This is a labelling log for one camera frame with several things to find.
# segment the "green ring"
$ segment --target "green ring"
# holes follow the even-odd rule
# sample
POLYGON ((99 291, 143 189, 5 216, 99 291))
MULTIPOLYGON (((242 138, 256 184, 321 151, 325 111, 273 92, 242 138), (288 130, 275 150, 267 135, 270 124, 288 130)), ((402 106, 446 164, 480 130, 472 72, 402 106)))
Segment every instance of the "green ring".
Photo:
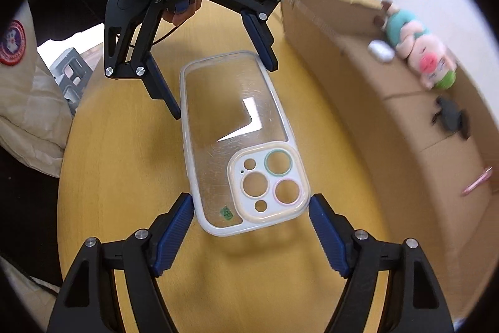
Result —
POLYGON ((291 156, 289 155, 289 153, 285 150, 285 149, 274 149, 272 150, 270 153, 268 153, 266 156, 265 156, 265 160, 264 160, 264 165, 265 165, 265 169, 267 170, 267 172, 271 175, 274 175, 275 177, 284 177, 286 174, 289 173, 289 171, 291 171, 291 168, 293 168, 293 159, 291 158, 291 156), (286 156, 288 156, 289 158, 289 168, 288 170, 283 173, 283 174, 276 174, 276 173, 273 173, 270 169, 269 169, 269 166, 267 165, 267 160, 269 159, 269 155, 270 154, 273 154, 275 152, 278 152, 278 151, 282 151, 284 154, 286 154, 286 156))

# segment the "green sticker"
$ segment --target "green sticker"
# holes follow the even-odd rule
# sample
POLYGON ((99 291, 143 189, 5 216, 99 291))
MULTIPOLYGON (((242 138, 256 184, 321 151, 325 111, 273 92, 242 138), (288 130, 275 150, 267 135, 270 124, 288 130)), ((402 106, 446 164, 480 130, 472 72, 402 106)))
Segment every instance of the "green sticker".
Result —
POLYGON ((225 220, 230 220, 234 217, 234 215, 227 206, 224 206, 221 209, 220 214, 225 218, 225 220))

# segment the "plush pig toy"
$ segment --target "plush pig toy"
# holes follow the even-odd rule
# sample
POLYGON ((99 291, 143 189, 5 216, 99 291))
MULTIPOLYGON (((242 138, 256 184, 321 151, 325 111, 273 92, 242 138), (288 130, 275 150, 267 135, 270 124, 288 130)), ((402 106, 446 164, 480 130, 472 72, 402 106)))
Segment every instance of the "plush pig toy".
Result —
POLYGON ((447 47, 432 34, 416 16, 399 9, 391 1, 382 2, 386 19, 377 16, 374 23, 385 30, 388 41, 400 58, 420 75, 421 84, 427 88, 450 88, 456 80, 456 62, 447 47))

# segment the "pink pen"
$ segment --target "pink pen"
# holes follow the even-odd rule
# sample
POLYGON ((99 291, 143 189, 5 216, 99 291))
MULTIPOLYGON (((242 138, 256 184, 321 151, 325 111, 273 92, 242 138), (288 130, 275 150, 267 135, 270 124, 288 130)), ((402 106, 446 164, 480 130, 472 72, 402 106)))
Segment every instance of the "pink pen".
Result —
POLYGON ((463 189, 461 193, 462 196, 468 195, 473 189, 475 189, 478 185, 483 184, 486 180, 488 180, 492 176, 492 167, 488 167, 485 171, 483 171, 482 175, 478 177, 478 179, 472 184, 468 185, 463 189))

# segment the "gray stool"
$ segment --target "gray stool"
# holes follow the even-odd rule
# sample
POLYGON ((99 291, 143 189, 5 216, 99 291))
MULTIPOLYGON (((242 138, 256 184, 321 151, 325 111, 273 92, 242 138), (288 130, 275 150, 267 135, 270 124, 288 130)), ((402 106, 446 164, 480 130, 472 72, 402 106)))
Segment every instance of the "gray stool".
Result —
POLYGON ((56 78, 74 116, 83 91, 92 76, 92 69, 74 48, 68 48, 52 63, 49 70, 56 78))

